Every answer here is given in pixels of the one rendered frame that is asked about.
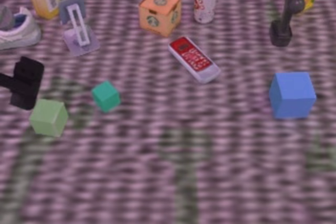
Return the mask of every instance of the black object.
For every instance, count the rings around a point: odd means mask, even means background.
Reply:
[[[271,42],[276,47],[287,47],[292,39],[290,21],[294,14],[305,9],[305,0],[285,0],[281,19],[271,23],[269,34]]]
[[[36,60],[21,57],[15,63],[14,76],[0,73],[0,86],[11,91],[10,104],[24,110],[34,108],[40,89],[44,65]]]

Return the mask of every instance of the sneaker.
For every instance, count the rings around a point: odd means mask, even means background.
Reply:
[[[12,29],[0,30],[0,50],[27,47],[41,40],[41,29],[28,9],[21,7],[14,18],[15,25]]]

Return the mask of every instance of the white can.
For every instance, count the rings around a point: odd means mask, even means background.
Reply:
[[[215,17],[216,0],[195,0],[194,18],[201,24],[210,23]]]

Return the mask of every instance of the green cube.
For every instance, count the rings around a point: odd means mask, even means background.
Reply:
[[[36,134],[59,137],[68,121],[63,102],[39,99],[29,117]]]
[[[92,96],[103,112],[108,112],[120,104],[120,95],[116,88],[105,81],[92,89]]]

